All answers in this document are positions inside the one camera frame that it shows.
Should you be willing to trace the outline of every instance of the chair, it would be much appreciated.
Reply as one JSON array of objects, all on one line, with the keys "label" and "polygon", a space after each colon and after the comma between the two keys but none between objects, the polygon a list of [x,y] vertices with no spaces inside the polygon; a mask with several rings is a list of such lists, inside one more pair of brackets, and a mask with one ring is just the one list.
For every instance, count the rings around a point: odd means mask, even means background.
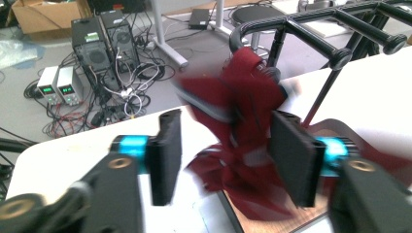
[{"label": "chair", "polygon": [[[242,7],[242,8],[235,10],[231,15],[231,19],[232,19],[231,23],[233,26],[238,26],[242,23],[249,22],[249,21],[260,20],[260,19],[265,19],[269,17],[278,17],[278,16],[283,16],[283,15],[284,13],[272,7],[264,6],[264,5],[253,5],[253,6],[248,6],[248,7]],[[260,33],[264,33],[264,32],[252,33],[252,40],[251,40],[250,46],[251,46],[251,49],[255,53],[258,52],[258,49],[265,50],[266,51],[265,53],[259,55],[259,56],[265,56],[270,52],[270,49],[262,47],[258,44]]]}]

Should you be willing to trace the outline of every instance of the red cloth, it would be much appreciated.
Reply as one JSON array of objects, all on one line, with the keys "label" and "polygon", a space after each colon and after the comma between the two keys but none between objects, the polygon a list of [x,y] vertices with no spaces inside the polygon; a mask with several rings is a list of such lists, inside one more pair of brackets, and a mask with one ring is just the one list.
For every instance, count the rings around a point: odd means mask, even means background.
[{"label": "red cloth", "polygon": [[179,78],[180,97],[197,121],[220,140],[189,164],[208,191],[225,190],[246,217],[276,220],[292,216],[287,193],[268,155],[271,111],[285,91],[262,73],[261,59],[249,48],[238,50],[218,78]]}]

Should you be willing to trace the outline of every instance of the gray floor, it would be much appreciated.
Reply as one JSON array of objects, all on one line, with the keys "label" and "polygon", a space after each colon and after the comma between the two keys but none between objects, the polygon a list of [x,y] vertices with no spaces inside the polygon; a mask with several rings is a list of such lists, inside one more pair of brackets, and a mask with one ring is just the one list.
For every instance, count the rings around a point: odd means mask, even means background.
[{"label": "gray floor", "polygon": [[[176,18],[188,20],[189,15],[180,15]],[[144,15],[137,17],[136,21],[137,25],[133,27],[133,32],[148,26],[149,23]],[[405,33],[407,36],[411,34],[409,28],[405,29],[405,26],[403,24],[400,26],[398,22],[390,21],[388,25],[389,27],[385,29],[390,33]],[[195,32],[188,30],[188,25],[185,22],[172,19],[165,19],[163,27],[167,30],[166,40]],[[0,39],[2,40],[11,39],[13,35],[16,35],[16,38],[22,39],[25,43],[33,43],[41,54],[37,60],[26,62],[24,66],[19,65],[2,70],[0,74],[0,127],[32,141],[45,142],[52,140],[51,137],[42,132],[42,129],[51,122],[51,119],[46,116],[46,111],[41,105],[31,99],[25,99],[23,91],[31,82],[39,78],[39,71],[48,66],[58,65],[64,57],[73,51],[70,40],[30,42],[25,37],[21,38],[19,36],[21,34],[17,28],[0,31]],[[345,34],[326,38],[326,40],[337,48],[342,48],[346,45],[349,37],[350,34]],[[262,35],[260,44],[269,48],[272,39],[272,34]],[[168,44],[189,61],[189,66],[186,69],[179,70],[169,57],[158,50],[154,50],[154,54],[175,68],[175,77],[216,77],[231,56],[228,48],[228,36],[210,28],[187,37],[185,40],[171,40]],[[324,57],[294,36],[288,35],[279,59],[278,68],[282,72],[281,78],[287,79],[318,70],[325,63],[326,59]],[[168,75],[173,75],[170,69],[166,72],[166,76]],[[89,84],[85,76],[81,75],[81,79],[85,90],[88,90]],[[170,80],[156,82],[150,88],[148,94],[152,98],[152,103],[147,108],[147,114],[182,105]],[[0,131],[0,137],[15,139],[15,137],[3,131]],[[6,153],[6,155],[12,160],[17,158],[17,154]]]}]

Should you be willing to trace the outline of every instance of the floor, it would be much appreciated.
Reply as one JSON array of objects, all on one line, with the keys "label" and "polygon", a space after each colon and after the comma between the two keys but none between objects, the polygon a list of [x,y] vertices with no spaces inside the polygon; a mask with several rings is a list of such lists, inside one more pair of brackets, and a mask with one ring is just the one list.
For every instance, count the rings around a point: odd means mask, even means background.
[{"label": "floor", "polygon": [[[225,19],[230,9],[225,11]],[[169,65],[166,68],[165,77],[216,77],[220,74],[225,63],[230,59],[231,52],[228,48],[228,36],[221,32],[212,30],[210,27],[205,31],[189,30],[188,23],[190,14],[183,14],[163,18],[163,27],[167,43],[189,61],[189,66],[179,69],[173,61],[161,51],[154,49],[153,54],[164,60]],[[133,33],[139,33],[148,28],[151,24],[151,17],[139,14],[133,25]],[[224,22],[228,28],[233,26]],[[389,33],[405,33],[411,35],[410,28],[406,28],[399,22],[390,21],[385,28]],[[155,27],[151,27],[149,39],[155,34]],[[325,38],[327,42],[343,48],[349,34],[332,36]],[[264,34],[260,38],[260,44],[269,48],[273,39],[273,34]],[[23,42],[25,48],[37,50],[37,59],[24,62],[19,65],[4,68],[0,73],[0,127],[19,135],[22,138],[45,142],[53,137],[45,134],[44,127],[51,122],[47,117],[45,108],[46,101],[40,100],[36,103],[33,99],[26,99],[24,90],[35,80],[39,79],[39,74],[45,67],[58,65],[72,51],[70,39],[54,41],[33,42],[22,35],[18,28],[7,28],[0,31],[0,40],[13,40]],[[139,53],[142,61],[148,61],[143,53]],[[312,48],[299,41],[293,35],[288,35],[285,41],[282,54],[279,59],[278,68],[281,70],[281,78],[287,79],[297,75],[320,69],[326,63],[326,59],[315,52]],[[80,74],[80,78],[85,87],[85,92],[89,91],[89,83],[85,75]],[[181,106],[182,102],[176,96],[172,79],[163,82],[155,82],[148,90],[152,102],[146,109],[146,115],[161,110]],[[76,108],[62,110],[66,112],[77,111]],[[0,137],[7,139],[17,139],[17,137],[0,130]],[[12,161],[16,161],[18,154],[4,153]]]}]

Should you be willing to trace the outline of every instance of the metal frame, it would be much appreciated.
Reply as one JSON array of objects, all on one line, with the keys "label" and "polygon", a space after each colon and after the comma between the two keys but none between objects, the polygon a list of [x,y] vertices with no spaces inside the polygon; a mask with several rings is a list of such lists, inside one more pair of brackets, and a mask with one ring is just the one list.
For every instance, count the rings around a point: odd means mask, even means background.
[{"label": "metal frame", "polygon": [[[307,127],[342,68],[351,60],[365,57],[369,48],[368,44],[376,43],[382,46],[385,54],[393,54],[405,45],[407,40],[405,35],[390,35],[382,31],[389,17],[412,26],[412,15],[397,6],[412,6],[412,0],[365,1],[318,11],[246,22],[232,31],[229,46],[231,51],[235,52],[243,47],[242,38],[245,35],[259,31],[277,30],[267,66],[276,67],[287,33],[295,35],[328,59],[328,64],[325,67],[329,67],[332,71],[302,123],[303,127]],[[335,48],[300,25],[300,23],[322,19],[335,19],[355,31],[345,48]]]}]

